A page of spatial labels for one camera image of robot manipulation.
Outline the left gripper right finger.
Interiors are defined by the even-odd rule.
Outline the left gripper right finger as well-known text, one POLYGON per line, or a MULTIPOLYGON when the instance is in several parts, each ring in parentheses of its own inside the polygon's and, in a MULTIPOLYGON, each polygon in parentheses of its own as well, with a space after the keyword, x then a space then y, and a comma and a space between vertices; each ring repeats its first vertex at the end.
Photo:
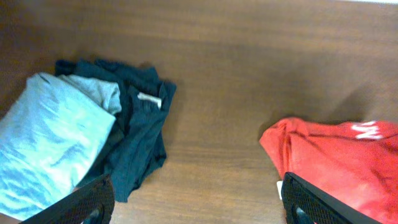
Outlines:
POLYGON ((281 188, 287 224, 376 224, 303 178, 287 172, 281 188))

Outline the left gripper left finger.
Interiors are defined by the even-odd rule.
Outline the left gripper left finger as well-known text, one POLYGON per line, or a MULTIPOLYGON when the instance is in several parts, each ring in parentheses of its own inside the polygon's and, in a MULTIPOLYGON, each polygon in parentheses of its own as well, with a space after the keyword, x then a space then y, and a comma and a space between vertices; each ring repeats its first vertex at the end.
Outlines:
POLYGON ((101 175, 21 224, 109 224, 114 204, 110 176, 101 175))

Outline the orange FRAM t-shirt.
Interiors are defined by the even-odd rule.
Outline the orange FRAM t-shirt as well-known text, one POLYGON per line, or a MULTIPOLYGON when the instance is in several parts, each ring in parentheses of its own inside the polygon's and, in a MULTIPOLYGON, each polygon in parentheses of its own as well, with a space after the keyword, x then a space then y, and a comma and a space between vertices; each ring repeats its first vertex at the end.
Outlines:
POLYGON ((279 175, 293 172, 381 223, 397 223, 397 123, 285 118, 260 140, 279 175))

